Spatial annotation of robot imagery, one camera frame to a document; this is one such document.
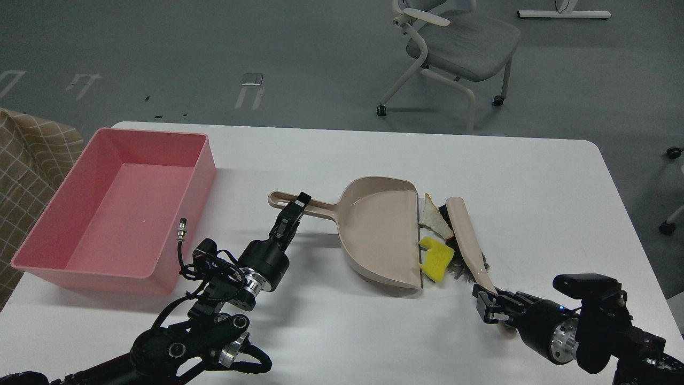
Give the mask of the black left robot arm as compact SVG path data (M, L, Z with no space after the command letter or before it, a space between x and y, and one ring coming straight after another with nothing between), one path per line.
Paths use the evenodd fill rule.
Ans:
M239 258L210 238L183 262L186 219L179 221L179 274L198 288L168 304L151 328L135 339L128 353L85 371L54 380L55 384L186 384L205 371L267 373L271 358L249 339L245 312L260 292L276 290L289 268L286 249L295 236L311 196L301 192L278 214L266 240L248 244ZM226 304L241 314L222 312Z

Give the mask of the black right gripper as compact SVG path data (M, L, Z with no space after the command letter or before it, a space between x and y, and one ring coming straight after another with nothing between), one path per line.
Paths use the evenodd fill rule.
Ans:
M566 365L575 359L579 316L571 310L524 292L498 288L490 291L478 283L473 285L472 295L486 324L501 322L513 326L516 321L516 329L528 348L555 365Z

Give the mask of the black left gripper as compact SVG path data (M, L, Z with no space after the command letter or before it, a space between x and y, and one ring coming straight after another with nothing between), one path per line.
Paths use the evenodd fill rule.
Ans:
M295 200L288 202L277 216L269 239L250 242L238 258L239 265L252 269L266 280L267 292L276 290L289 268L285 251L297 232L310 200L309 194L301 192Z

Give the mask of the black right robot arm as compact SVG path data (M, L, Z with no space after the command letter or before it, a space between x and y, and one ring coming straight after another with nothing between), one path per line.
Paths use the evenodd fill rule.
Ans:
M548 299L476 283L472 295L486 324L516 329L528 348L555 365L576 361L600 373L617 359L614 384L682 384L682 361L666 354L665 339L633 325L627 294L616 279L596 274L562 274L555 290L581 305L569 309Z

